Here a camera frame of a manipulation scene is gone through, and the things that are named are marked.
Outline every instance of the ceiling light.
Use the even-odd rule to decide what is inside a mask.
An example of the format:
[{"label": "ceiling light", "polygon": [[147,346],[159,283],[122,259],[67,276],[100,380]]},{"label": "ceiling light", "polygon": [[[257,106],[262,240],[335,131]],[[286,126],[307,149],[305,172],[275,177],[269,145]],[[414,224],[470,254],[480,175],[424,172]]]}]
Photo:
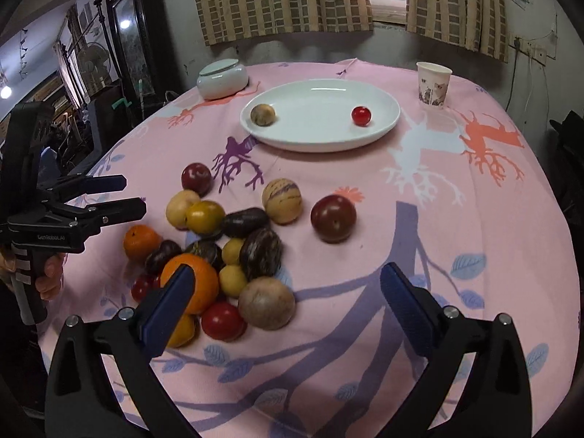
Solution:
[{"label": "ceiling light", "polygon": [[3,99],[7,99],[12,94],[12,89],[8,86],[4,86],[2,90],[0,90],[0,97]]}]

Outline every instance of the green clip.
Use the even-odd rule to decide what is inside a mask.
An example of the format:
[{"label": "green clip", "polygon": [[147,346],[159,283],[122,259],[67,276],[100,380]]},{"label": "green clip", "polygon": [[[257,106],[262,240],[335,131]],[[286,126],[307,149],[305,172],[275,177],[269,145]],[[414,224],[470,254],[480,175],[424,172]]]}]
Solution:
[{"label": "green clip", "polygon": [[132,105],[132,102],[128,102],[125,97],[122,97],[121,99],[112,104],[112,109],[115,110],[116,108],[118,108],[118,105],[120,104],[125,104],[127,107],[129,107],[130,105]]}]

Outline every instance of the paper cup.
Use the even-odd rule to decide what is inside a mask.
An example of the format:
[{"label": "paper cup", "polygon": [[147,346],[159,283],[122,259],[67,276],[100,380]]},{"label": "paper cup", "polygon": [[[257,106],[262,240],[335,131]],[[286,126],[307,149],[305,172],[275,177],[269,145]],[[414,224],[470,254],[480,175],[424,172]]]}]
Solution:
[{"label": "paper cup", "polygon": [[442,107],[452,70],[431,62],[419,62],[417,66],[420,100],[427,105]]}]

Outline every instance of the metal screw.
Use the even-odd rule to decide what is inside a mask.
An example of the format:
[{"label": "metal screw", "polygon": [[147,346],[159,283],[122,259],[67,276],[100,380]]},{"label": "metal screw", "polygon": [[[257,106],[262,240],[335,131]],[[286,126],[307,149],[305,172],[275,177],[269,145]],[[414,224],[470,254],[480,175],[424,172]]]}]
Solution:
[{"label": "metal screw", "polygon": [[458,308],[456,308],[454,306],[446,306],[443,309],[443,311],[444,311],[444,314],[446,315],[446,317],[449,319],[457,318],[458,315],[460,314],[460,311],[458,310]]},{"label": "metal screw", "polygon": [[79,316],[77,315],[71,315],[67,318],[67,320],[65,321],[65,324],[69,327],[73,327],[75,326],[77,323],[79,322]]},{"label": "metal screw", "polygon": [[118,311],[118,318],[124,321],[130,319],[134,315],[134,309],[131,307],[125,307]]},{"label": "metal screw", "polygon": [[499,321],[505,325],[513,323],[513,319],[507,313],[501,313],[499,315]]}]

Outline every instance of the blue gripper pad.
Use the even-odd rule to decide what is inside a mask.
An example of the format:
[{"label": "blue gripper pad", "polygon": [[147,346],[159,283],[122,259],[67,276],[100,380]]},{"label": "blue gripper pad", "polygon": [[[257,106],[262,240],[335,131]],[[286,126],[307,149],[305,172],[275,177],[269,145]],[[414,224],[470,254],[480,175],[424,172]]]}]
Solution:
[{"label": "blue gripper pad", "polygon": [[[430,359],[436,344],[436,328],[416,298],[416,288],[394,263],[381,269],[381,292],[417,355]],[[430,295],[426,290],[421,292]]]},{"label": "blue gripper pad", "polygon": [[123,176],[87,176],[83,181],[82,190],[86,194],[113,193],[123,191],[127,181]]},{"label": "blue gripper pad", "polygon": [[188,265],[181,265],[164,288],[151,291],[138,307],[144,306],[145,318],[138,326],[138,336],[148,360],[162,355],[194,291],[195,273]]}]

